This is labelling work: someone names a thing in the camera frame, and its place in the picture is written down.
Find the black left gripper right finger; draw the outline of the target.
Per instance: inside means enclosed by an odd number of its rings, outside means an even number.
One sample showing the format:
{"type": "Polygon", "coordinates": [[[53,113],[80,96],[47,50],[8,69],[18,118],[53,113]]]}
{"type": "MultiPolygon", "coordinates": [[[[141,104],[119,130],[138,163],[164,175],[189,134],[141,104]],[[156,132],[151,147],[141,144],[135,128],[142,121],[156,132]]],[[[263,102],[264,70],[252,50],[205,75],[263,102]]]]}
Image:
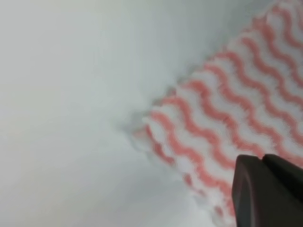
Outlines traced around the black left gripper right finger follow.
{"type": "Polygon", "coordinates": [[[262,162],[277,180],[273,190],[275,218],[279,227],[303,225],[303,169],[276,155],[265,155],[262,162]]]}

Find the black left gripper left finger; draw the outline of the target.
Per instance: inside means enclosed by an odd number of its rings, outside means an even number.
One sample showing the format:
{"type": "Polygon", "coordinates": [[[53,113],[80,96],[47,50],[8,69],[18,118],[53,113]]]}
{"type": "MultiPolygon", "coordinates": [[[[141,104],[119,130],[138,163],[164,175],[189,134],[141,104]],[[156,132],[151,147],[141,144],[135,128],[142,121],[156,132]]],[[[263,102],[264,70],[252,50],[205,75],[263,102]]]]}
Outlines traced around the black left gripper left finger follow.
{"type": "Polygon", "coordinates": [[[255,156],[239,155],[232,183],[232,201],[236,226],[253,227],[254,187],[264,179],[269,171],[264,163],[255,156]]]}

